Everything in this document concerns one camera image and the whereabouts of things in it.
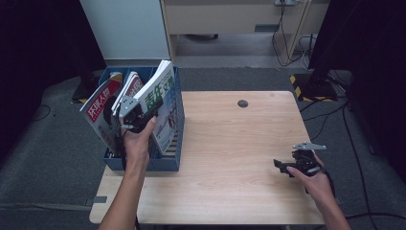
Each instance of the light wood tabletop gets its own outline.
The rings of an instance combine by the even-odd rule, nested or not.
[[[138,208],[151,224],[324,224],[305,188],[273,160],[294,162],[309,141],[287,91],[182,92],[185,130],[179,172],[148,172]],[[246,107],[238,106],[244,100]],[[123,172],[105,168],[90,220],[100,223]]]

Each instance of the gray carpet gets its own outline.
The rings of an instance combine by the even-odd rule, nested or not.
[[[293,92],[289,77],[305,73],[294,68],[215,68],[179,69],[183,91],[197,90],[288,90]],[[11,157],[0,171],[0,229],[96,229],[89,219],[89,200],[96,194],[104,163],[105,147],[79,114],[80,104],[71,97],[79,78],[49,87],[42,105],[27,126]],[[339,88],[339,95],[344,95]],[[334,103],[316,103],[303,111],[303,118],[328,113],[346,99]],[[310,103],[298,102],[299,108]],[[337,198],[346,216],[367,212],[360,172],[347,135],[342,110],[305,122],[313,143],[327,146],[318,151],[334,180]],[[346,119],[365,176],[370,206],[374,213],[406,216],[406,185],[388,165],[385,157],[369,153],[368,143],[354,115],[346,109]],[[62,209],[34,208],[15,204],[58,204]],[[378,229],[405,229],[406,220],[373,217]],[[350,219],[353,229],[372,229],[369,217]],[[315,229],[317,226],[291,226],[291,229]],[[207,226],[184,226],[183,229],[207,229]],[[210,229],[236,229],[234,226]],[[258,226],[245,229],[279,229]]]

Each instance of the forearm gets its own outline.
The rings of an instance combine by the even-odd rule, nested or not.
[[[134,229],[146,167],[146,164],[138,167],[127,164],[122,184],[99,229]]]
[[[334,198],[325,201],[317,201],[316,205],[323,215],[327,230],[350,229],[349,223],[347,222],[343,212],[341,211]]]

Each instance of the blue storage box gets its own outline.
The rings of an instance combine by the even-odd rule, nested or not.
[[[126,83],[130,72],[135,71],[141,78],[143,84],[146,84],[155,74],[157,67],[107,67],[101,75],[99,84],[105,82],[112,72],[121,72],[124,76],[124,84]],[[183,109],[182,93],[180,88],[180,80],[178,69],[173,67],[175,74],[175,98],[176,98],[176,116],[177,130],[173,141],[171,142],[167,152],[169,154],[162,155],[155,143],[149,149],[149,164],[147,171],[149,172],[177,172],[179,171],[180,156],[182,149],[183,129],[185,124],[185,113]],[[120,157],[111,157],[110,150],[107,149],[104,154],[104,162],[112,171],[122,171],[123,163]]]

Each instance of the white wall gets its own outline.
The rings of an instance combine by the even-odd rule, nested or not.
[[[159,0],[80,0],[104,59],[169,59]]]

